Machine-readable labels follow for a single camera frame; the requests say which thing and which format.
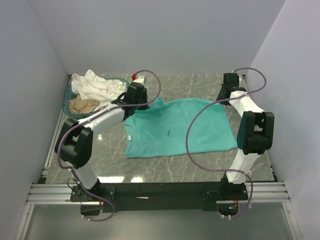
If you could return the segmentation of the teal t shirt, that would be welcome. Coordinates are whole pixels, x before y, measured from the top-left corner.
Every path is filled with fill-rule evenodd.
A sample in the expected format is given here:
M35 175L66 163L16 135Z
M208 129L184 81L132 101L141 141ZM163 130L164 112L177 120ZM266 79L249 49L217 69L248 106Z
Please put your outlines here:
M125 156L132 158L227 151L237 147L225 109L200 98L157 98L125 122Z

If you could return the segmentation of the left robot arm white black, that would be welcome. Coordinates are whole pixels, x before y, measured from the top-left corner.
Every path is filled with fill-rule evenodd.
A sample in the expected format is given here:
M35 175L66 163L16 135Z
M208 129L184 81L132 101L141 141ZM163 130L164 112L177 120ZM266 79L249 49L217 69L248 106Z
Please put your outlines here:
M133 81L105 110L81 120L69 118L63 125L54 151L60 168L73 172L83 186L88 201L100 195L100 180L89 164L95 135L123 122L137 110L148 108L148 92L144 83Z

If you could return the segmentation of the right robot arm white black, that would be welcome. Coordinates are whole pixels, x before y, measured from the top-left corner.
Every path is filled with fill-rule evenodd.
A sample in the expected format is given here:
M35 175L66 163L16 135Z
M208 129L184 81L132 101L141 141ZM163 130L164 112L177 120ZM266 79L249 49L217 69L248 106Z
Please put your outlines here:
M238 151L230 167L231 171L226 172L229 182L219 187L221 197L230 200L237 194L234 184L244 183L254 162L272 147L275 116L260 108L247 90L240 87L240 78L235 72L223 75L217 100L225 100L221 103L234 107L241 117L236 137Z

